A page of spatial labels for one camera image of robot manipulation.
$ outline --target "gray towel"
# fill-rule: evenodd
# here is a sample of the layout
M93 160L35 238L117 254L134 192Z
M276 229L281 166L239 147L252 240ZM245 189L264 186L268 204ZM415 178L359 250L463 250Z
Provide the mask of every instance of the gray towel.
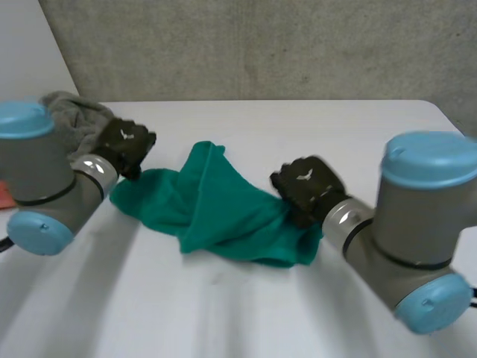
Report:
M51 113L70 162L90 152L100 132L114 118L108 107L64 91L49 93L40 103Z

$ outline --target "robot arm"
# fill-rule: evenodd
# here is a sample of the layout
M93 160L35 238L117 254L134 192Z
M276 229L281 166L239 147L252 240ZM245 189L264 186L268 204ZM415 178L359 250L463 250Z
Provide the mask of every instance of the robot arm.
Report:
M10 239L39 255L59 254L116 184L134 180L156 135L132 121L112 120L90 154L71 166L54 123L36 103L0 105L0 177L19 212L7 225Z
M477 225L475 142L443 132L393 138L382 161L375 210L348 195L317 157L283 166L271 181L293 204L294 222L319 223L411 331L445 328L471 305L474 291L450 263L460 232Z

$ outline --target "blue end cap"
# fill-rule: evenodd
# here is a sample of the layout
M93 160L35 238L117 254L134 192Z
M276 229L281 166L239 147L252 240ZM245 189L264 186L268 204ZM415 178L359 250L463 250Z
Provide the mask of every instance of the blue end cap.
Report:
M446 274L414 290L397 305L395 314L417 334L451 325L469 308L473 291L459 274Z
M54 130L46 108L35 102L0 103L0 139L30 139Z
M63 223L32 211L14 214L7 232L20 248L37 255L59 254L73 241L73 233Z
M410 189L440 189L477 177L477 143L454 132L411 132L386 146L382 176Z

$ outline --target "white table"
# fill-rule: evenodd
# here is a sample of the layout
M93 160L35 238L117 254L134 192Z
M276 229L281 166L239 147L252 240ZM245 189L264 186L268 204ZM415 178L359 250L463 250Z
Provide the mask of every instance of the white table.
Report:
M319 154L373 204L385 143L403 131L455 131L424 101L109 103L157 132L145 168L179 169L192 145L226 145L252 184ZM4 231L7 214L0 215ZM477 285L476 230L455 267ZM183 257L174 237L109 201L61 255L0 255L0 357L477 357L477 310L434 336L409 333L322 241L311 267L273 269L207 252Z

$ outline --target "green cloth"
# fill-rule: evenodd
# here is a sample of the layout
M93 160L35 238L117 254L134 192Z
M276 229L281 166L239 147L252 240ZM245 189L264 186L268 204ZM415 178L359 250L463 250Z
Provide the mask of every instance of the green cloth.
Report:
M311 263L320 228L293 226L288 205L248 183L224 151L199 142L180 172L150 169L138 181L123 180L111 201L150 229L176 236L184 254L206 249L270 266Z

